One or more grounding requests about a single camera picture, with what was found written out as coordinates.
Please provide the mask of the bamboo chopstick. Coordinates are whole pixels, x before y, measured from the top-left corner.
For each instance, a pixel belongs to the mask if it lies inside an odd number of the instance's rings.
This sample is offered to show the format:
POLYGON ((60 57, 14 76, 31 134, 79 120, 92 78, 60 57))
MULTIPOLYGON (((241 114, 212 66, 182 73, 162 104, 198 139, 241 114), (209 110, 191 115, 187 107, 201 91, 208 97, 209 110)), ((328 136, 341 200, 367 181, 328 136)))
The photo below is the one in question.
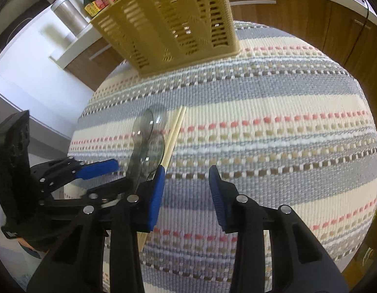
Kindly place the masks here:
POLYGON ((165 171, 167 171, 169 167, 169 163, 171 161, 171 157, 173 154, 173 149, 175 147, 176 140, 180 132, 180 127, 183 122, 185 111, 186 111, 186 108, 184 106, 181 106, 173 118, 173 123, 170 128, 170 132, 167 137, 166 144, 165 144, 164 156, 161 161, 161 165, 164 167, 165 171))
MULTIPOLYGON (((182 123, 184 120, 184 116, 186 114, 186 106, 181 106, 176 117, 174 118, 173 125, 171 126, 169 136, 167 138, 166 148, 164 152, 164 156, 161 160, 161 165, 164 167, 164 170, 167 171, 169 168, 169 164, 172 158, 173 150, 176 145, 178 135, 180 133, 180 129, 182 127, 182 123)), ((139 252, 142 252, 147 240, 147 233, 137 233, 137 243, 139 252)))

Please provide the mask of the clear plastic spoon large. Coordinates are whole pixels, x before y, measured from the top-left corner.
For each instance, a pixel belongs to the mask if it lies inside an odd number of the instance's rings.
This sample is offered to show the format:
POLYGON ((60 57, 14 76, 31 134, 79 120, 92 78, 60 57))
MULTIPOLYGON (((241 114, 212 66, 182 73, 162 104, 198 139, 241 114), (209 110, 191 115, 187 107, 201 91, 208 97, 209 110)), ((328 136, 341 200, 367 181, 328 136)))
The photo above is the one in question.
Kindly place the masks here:
POLYGON ((136 190, 141 178, 142 162, 148 150, 149 138, 153 131, 153 112, 144 109, 136 118, 132 128, 133 151, 126 171, 126 177, 132 182, 132 189, 136 190))

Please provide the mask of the clear plastic spoon upper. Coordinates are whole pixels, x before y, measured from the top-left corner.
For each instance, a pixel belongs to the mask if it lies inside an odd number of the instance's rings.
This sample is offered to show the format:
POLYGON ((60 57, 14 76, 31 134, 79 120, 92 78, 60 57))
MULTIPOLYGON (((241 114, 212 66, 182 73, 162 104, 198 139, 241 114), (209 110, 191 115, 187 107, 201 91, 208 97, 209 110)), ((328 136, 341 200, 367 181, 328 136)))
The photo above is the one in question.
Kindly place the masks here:
POLYGON ((162 133, 167 125, 167 108, 161 103, 156 103, 148 107, 150 111, 149 129, 150 134, 162 133))

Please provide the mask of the striped woven table mat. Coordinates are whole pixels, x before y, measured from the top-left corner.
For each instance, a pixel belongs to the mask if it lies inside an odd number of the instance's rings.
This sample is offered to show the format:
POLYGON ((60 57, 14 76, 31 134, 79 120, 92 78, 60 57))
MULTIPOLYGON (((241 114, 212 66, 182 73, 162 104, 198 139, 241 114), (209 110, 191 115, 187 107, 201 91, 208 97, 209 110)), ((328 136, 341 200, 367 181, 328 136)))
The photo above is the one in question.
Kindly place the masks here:
POLYGON ((209 168, 260 205, 291 206, 339 269, 377 208, 377 131, 358 81, 293 35, 235 22, 240 53, 143 78, 127 62, 104 80, 69 155, 120 170, 64 188, 68 199, 125 175, 136 118, 152 105, 183 124, 166 173, 155 231, 141 252, 147 292, 228 292, 237 237, 222 232, 209 168))

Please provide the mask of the steel cylinder canister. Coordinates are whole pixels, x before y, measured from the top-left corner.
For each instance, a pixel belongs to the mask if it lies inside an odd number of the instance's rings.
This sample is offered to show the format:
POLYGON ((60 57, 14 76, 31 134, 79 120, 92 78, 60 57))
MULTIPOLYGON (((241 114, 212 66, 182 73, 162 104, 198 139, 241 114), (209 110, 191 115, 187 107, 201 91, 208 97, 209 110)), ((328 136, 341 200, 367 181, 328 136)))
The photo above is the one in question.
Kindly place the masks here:
POLYGON ((88 26, 86 19, 70 0, 55 0, 51 5, 51 10, 75 36, 88 26))

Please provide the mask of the yellow plastic utensil basket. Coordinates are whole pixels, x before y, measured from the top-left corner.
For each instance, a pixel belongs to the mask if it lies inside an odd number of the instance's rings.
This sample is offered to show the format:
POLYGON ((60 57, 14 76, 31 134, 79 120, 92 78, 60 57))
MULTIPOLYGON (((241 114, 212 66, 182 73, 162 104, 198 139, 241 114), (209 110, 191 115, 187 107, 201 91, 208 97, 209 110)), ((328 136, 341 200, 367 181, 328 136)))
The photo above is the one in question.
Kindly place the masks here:
POLYGON ((117 0, 91 24, 141 76, 240 51, 229 0, 117 0))

